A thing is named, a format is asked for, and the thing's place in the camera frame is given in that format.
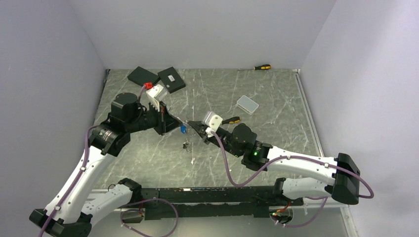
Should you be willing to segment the blue key tag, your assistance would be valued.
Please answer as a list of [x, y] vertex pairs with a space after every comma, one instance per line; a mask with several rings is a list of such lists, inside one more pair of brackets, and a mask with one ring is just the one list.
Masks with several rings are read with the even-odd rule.
[[182, 134], [187, 134], [187, 127], [186, 127], [186, 125], [184, 125], [184, 124], [181, 125], [180, 126], [180, 131], [181, 131]]

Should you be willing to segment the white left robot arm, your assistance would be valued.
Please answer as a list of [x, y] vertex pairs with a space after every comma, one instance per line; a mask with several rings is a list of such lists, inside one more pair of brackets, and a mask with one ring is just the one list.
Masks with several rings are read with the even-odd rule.
[[139, 131], [155, 130], [159, 135], [181, 126], [164, 102], [150, 97], [144, 107], [137, 95], [121, 93], [111, 104], [107, 118], [92, 126], [85, 135], [85, 149], [69, 179], [43, 209], [35, 209], [29, 219], [41, 234], [53, 237], [86, 237], [92, 227], [114, 209], [136, 207], [143, 199], [142, 187], [124, 178], [103, 197], [87, 201], [95, 183], [107, 167]]

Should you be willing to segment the metal arc keyring plate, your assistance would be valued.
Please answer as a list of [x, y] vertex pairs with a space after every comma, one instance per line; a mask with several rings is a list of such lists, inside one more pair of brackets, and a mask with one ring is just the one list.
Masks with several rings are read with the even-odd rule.
[[187, 120], [183, 120], [182, 121], [182, 125], [186, 125], [187, 127], [187, 134], [184, 134], [185, 136], [185, 141], [182, 143], [182, 147], [183, 149], [185, 149], [186, 151], [190, 151], [191, 148], [191, 135], [189, 134], [189, 125], [188, 125], [188, 121]]

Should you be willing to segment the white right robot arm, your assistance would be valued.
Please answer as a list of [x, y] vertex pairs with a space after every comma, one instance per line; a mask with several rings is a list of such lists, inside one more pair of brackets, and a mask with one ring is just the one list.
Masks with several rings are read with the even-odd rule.
[[241, 158], [246, 168], [258, 175], [262, 171], [291, 172], [300, 178], [278, 178], [272, 198], [278, 205], [301, 197], [331, 197], [333, 200], [356, 205], [359, 203], [360, 170], [352, 157], [339, 153], [334, 157], [299, 154], [257, 140], [244, 123], [232, 132], [213, 129], [201, 121], [187, 123], [203, 139], [221, 148], [223, 156], [231, 154]]

